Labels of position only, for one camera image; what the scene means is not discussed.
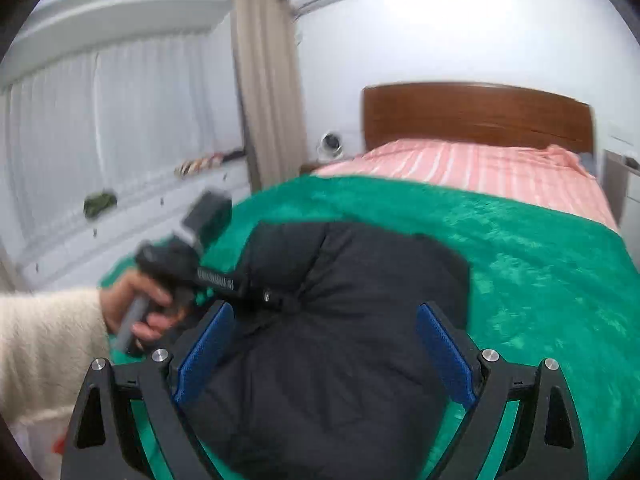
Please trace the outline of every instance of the cream sweater sleeve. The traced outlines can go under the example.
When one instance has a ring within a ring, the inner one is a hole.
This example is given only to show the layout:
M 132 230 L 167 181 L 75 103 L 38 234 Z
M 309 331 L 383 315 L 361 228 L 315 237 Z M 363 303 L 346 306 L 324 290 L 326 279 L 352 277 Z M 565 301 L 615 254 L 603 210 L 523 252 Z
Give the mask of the cream sweater sleeve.
M 97 289 L 0 295 L 0 413 L 7 424 L 72 406 L 109 345 Z

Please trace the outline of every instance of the wooden headboard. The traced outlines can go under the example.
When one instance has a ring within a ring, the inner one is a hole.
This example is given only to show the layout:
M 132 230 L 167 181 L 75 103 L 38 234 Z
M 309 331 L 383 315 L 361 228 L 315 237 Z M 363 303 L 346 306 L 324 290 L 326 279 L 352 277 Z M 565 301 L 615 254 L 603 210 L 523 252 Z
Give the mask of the wooden headboard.
M 367 150 L 411 138 L 593 153 L 589 106 L 548 92 L 429 82 L 368 87 L 362 99 Z

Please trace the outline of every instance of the green cloth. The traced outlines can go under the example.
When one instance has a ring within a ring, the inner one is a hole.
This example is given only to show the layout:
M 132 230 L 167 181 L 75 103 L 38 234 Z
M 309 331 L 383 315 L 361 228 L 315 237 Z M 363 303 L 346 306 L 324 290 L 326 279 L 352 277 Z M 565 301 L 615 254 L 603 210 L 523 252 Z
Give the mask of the green cloth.
M 84 199 L 84 217 L 95 220 L 105 211 L 118 205 L 118 197 L 113 191 L 101 191 L 87 196 Z
M 231 224 L 203 263 L 231 269 L 262 220 L 361 221 L 437 238 L 472 265 L 468 332 L 476 344 L 514 363 L 537 365 L 549 356 L 560 363 L 580 418 L 591 479 L 605 479 L 638 434 L 640 276 L 620 237 L 603 225 L 425 184 L 306 176 L 236 206 Z M 114 355 L 116 362 L 122 359 Z M 492 479 L 497 471 L 515 409 L 510 403 L 482 479 Z M 136 416 L 154 473 L 170 478 L 140 406 Z M 425 450 L 424 476 L 462 416 L 463 410 L 450 404 L 433 449 Z M 239 478 L 226 468 L 221 473 L 226 480 Z

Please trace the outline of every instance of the white cabinet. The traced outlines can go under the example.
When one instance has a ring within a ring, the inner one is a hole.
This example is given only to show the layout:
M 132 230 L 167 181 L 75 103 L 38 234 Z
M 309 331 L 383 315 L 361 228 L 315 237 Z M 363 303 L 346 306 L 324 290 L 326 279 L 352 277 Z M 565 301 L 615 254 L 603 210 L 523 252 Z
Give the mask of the white cabinet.
M 626 250 L 640 270 L 640 202 L 626 197 L 625 207 L 620 219 L 620 234 L 625 241 Z
M 621 155 L 607 151 L 602 187 L 626 250 L 640 270 L 640 171 L 626 166 Z
M 33 254 L 18 270 L 32 290 L 96 285 L 117 261 L 144 240 L 171 234 L 205 189 L 224 191 L 234 203 L 251 194 L 244 159 L 177 180 L 135 203 L 118 204 L 53 247 Z

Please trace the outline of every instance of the small fan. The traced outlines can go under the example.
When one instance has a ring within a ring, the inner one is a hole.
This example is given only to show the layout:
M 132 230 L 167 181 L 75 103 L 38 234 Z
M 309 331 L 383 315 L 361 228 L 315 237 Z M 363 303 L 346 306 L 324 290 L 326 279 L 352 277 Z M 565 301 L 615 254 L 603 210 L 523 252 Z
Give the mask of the small fan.
M 318 161 L 331 162 L 342 158 L 342 139 L 338 132 L 327 132 L 318 142 Z

